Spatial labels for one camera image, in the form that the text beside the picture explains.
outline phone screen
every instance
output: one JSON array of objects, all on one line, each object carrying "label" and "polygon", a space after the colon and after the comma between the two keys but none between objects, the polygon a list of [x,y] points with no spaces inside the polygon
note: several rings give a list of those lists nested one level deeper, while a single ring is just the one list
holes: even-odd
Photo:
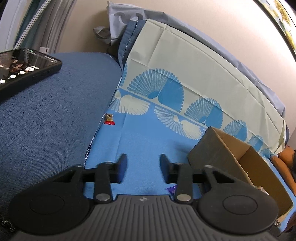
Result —
[{"label": "phone screen", "polygon": [[0,53],[0,84],[59,62],[50,56],[30,49]]}]

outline orange cushion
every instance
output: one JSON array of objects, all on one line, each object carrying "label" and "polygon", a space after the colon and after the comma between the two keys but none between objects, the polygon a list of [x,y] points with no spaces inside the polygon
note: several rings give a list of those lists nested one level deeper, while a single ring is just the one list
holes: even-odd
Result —
[{"label": "orange cushion", "polygon": [[285,149],[278,154],[279,158],[292,170],[293,167],[293,161],[294,161],[294,153],[295,151],[289,147],[286,146]]},{"label": "orange cushion", "polygon": [[292,176],[291,170],[287,167],[287,165],[278,157],[272,156],[271,161],[276,169],[279,171],[282,178],[285,180],[288,187],[292,190],[294,195],[296,196],[296,183]]}]

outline white wall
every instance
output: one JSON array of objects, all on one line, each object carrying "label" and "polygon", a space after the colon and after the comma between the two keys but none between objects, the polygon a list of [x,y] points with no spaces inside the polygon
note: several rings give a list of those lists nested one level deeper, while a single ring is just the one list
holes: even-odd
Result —
[{"label": "white wall", "polygon": [[[296,127],[296,62],[285,41],[253,0],[117,0],[164,11],[219,42],[247,65],[286,105],[290,133]],[[107,26],[105,0],[77,0],[60,52],[105,51],[92,29]]]}]

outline purple wrapper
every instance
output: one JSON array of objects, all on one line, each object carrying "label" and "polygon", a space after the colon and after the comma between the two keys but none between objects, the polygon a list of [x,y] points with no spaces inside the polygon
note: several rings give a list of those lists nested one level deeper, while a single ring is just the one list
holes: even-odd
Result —
[{"label": "purple wrapper", "polygon": [[166,188],[166,190],[170,193],[170,195],[174,196],[176,192],[176,188],[177,188],[177,185],[174,185],[172,187]]}]

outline metal screw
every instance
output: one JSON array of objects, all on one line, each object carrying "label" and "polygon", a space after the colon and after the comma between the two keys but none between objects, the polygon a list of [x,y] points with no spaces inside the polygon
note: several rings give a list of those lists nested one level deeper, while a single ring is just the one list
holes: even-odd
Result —
[{"label": "metal screw", "polygon": [[191,196],[187,195],[187,194],[179,194],[177,196],[177,199],[181,202],[188,202],[191,200]]},{"label": "metal screw", "polygon": [[99,201],[108,201],[110,198],[110,195],[107,193],[99,193],[96,195],[96,199]]}]

